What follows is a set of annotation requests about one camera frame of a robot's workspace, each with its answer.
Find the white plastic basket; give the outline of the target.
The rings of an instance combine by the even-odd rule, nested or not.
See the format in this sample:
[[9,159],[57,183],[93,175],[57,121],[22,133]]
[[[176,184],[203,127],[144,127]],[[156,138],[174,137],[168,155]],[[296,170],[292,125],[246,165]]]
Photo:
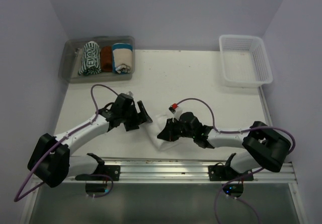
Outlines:
[[273,82],[266,48],[261,38],[249,35],[221,35],[219,49],[224,85],[258,88]]

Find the green white striped towel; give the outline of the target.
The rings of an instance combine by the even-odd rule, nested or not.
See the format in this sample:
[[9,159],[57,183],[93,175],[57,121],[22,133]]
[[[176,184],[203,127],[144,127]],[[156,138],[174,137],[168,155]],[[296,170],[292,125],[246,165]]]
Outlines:
[[101,73],[100,51],[100,47],[95,41],[90,41],[84,45],[81,66],[77,72],[79,76]]

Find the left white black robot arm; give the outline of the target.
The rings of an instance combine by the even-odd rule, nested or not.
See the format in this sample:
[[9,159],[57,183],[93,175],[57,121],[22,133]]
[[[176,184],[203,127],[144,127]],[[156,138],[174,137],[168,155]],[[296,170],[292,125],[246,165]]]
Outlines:
[[139,129],[144,123],[152,123],[141,101],[135,102],[127,94],[121,93],[116,100],[98,109],[94,116],[83,124],[52,136],[42,135],[27,164],[49,187],[60,185],[67,177],[82,176],[88,180],[107,180],[105,162],[95,154],[81,157],[72,154],[80,147],[123,124],[126,131]]

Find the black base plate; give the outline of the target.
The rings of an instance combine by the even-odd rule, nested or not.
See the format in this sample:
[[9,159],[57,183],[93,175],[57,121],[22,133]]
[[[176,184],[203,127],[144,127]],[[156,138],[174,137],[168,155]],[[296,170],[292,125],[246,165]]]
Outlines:
[[98,166],[93,174],[77,175],[75,179],[77,181],[107,181],[106,176],[109,176],[113,181],[118,181],[120,173],[119,165],[104,165]]
[[245,177],[247,174],[248,171],[240,174],[231,167],[226,167],[223,163],[208,166],[208,176],[210,181],[230,181],[240,176],[243,176],[242,180],[244,181],[253,181],[253,175],[250,174]]

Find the aluminium mounting rail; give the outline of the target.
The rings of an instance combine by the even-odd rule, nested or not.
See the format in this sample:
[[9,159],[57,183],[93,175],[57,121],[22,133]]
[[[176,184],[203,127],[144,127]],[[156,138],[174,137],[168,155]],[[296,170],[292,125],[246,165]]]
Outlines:
[[[104,158],[107,166],[117,167],[119,177],[117,183],[225,183],[226,181],[210,180],[213,173],[211,166],[218,165],[217,161],[194,160],[139,160],[139,159],[111,159]],[[241,180],[244,184],[251,183],[297,183],[292,164],[284,164],[279,173],[262,170],[253,171],[251,176]]]

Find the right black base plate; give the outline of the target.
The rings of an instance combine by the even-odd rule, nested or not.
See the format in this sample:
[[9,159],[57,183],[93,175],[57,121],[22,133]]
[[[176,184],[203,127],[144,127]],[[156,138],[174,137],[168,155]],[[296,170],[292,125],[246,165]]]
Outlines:
[[208,166],[208,176],[210,181],[230,181],[240,176],[243,176],[242,180],[244,181],[253,181],[253,175],[250,174],[245,177],[247,174],[248,171],[240,174],[231,167],[226,167],[223,163]]

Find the clear grey plastic bin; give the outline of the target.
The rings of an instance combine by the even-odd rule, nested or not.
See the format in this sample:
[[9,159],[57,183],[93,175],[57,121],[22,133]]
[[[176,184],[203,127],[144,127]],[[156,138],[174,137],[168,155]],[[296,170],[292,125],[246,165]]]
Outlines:
[[131,36],[68,40],[59,77],[71,84],[127,81],[135,70],[134,55]]

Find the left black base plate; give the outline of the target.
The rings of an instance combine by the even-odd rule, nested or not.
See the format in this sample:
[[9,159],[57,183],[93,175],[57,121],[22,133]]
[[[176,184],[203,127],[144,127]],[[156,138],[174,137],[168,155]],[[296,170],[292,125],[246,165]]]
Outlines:
[[106,176],[109,176],[113,181],[118,181],[120,173],[119,165],[104,165],[98,166],[93,174],[77,175],[75,179],[77,181],[107,181]]

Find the beige teal rolled towel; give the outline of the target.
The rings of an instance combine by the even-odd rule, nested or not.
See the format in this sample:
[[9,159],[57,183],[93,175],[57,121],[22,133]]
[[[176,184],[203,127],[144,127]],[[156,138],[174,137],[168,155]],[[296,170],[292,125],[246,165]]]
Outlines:
[[129,43],[112,46],[112,69],[117,74],[130,74],[133,70],[133,47]]

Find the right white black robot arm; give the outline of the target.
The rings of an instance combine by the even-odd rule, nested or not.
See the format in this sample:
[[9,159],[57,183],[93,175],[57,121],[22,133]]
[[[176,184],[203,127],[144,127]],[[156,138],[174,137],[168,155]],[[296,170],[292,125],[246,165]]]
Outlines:
[[255,121],[249,129],[219,130],[202,124],[192,112],[166,120],[157,134],[162,143],[190,138],[201,148],[235,147],[244,148],[243,153],[233,153],[225,163],[224,174],[230,180],[242,173],[263,168],[279,172],[286,156],[294,150],[293,137],[281,135],[282,129]]

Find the brown rolled towel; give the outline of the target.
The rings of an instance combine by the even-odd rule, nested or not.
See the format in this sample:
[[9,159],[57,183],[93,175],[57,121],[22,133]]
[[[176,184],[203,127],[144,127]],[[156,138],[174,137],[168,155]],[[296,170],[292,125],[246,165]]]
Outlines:
[[100,51],[100,62],[101,70],[103,72],[112,72],[113,71],[113,57],[112,57],[112,47],[105,46]]

